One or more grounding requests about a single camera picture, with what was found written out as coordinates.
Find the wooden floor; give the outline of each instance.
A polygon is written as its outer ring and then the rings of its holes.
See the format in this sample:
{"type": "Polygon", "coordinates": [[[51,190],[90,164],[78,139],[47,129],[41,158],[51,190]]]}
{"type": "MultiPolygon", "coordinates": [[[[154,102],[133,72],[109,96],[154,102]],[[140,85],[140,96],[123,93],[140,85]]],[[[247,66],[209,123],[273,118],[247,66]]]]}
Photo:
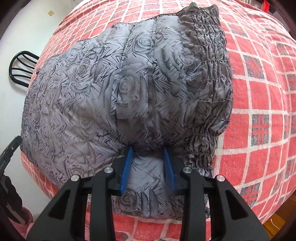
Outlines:
{"type": "Polygon", "coordinates": [[[296,191],[289,197],[280,208],[264,224],[269,239],[272,239],[283,227],[292,210],[296,209],[296,191]]]}

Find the black gripper frame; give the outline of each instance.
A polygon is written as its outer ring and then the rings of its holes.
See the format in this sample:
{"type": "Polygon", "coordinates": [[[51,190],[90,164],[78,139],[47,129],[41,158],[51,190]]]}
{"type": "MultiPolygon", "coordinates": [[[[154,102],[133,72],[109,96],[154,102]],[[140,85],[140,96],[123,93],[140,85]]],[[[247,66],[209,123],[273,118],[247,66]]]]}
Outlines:
{"type": "MultiPolygon", "coordinates": [[[[175,180],[172,194],[185,196],[181,241],[205,241],[205,194],[210,203],[211,240],[269,240],[260,221],[227,179],[206,178],[188,168],[184,172],[183,161],[167,150],[175,180]]],[[[111,196],[120,196],[127,154],[113,161],[111,173],[103,169],[93,177],[69,179],[40,214],[27,241],[84,240],[88,194],[92,194],[90,241],[115,241],[111,196]]]]}

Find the floral print fabric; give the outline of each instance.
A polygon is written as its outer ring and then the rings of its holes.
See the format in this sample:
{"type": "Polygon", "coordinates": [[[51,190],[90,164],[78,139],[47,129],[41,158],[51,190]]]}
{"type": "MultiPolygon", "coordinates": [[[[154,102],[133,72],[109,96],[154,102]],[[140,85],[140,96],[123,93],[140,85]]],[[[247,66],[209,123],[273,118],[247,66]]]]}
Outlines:
{"type": "Polygon", "coordinates": [[[232,109],[232,68],[218,7],[195,3],[139,23],[117,23],[48,59],[25,99],[22,151],[58,187],[135,151],[114,212],[181,219],[165,191],[162,147],[212,176],[232,109]]]}

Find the bed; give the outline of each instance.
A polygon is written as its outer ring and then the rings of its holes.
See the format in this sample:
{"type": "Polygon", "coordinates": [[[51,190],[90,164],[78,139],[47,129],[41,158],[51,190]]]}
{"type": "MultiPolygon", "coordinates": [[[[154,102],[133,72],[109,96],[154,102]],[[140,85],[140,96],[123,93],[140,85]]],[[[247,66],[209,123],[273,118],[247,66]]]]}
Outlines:
{"type": "MultiPolygon", "coordinates": [[[[240,0],[196,3],[218,6],[234,70],[231,121],[219,136],[214,175],[224,175],[264,223],[296,189],[296,41],[277,19],[240,0]]],[[[116,22],[174,13],[189,4],[182,0],[82,2],[54,32],[36,68],[116,22]]],[[[52,177],[41,173],[24,153],[21,159],[40,189],[52,198],[58,191],[52,177]]],[[[210,218],[206,223],[210,238],[210,218]]],[[[181,231],[180,221],[117,214],[114,225],[117,240],[179,240],[181,231]]]]}

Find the silver bolt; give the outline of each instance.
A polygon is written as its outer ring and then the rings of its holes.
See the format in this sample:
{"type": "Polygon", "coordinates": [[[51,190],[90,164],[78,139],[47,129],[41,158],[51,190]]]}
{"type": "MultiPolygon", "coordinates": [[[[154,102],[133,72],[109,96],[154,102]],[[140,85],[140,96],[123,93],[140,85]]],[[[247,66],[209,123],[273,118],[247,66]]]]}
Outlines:
{"type": "Polygon", "coordinates": [[[71,176],[71,181],[76,182],[78,180],[79,180],[79,176],[78,175],[75,174],[75,175],[71,176]]]}
{"type": "Polygon", "coordinates": [[[104,169],[104,172],[105,172],[105,173],[112,173],[112,172],[113,172],[113,168],[112,168],[112,167],[106,167],[106,168],[104,169]]]}
{"type": "Polygon", "coordinates": [[[218,175],[216,178],[217,178],[217,180],[219,182],[224,182],[225,181],[225,177],[223,175],[218,175]]]}
{"type": "Polygon", "coordinates": [[[190,167],[184,167],[184,168],[183,168],[183,172],[189,174],[189,173],[192,172],[192,169],[191,169],[190,167]]]}

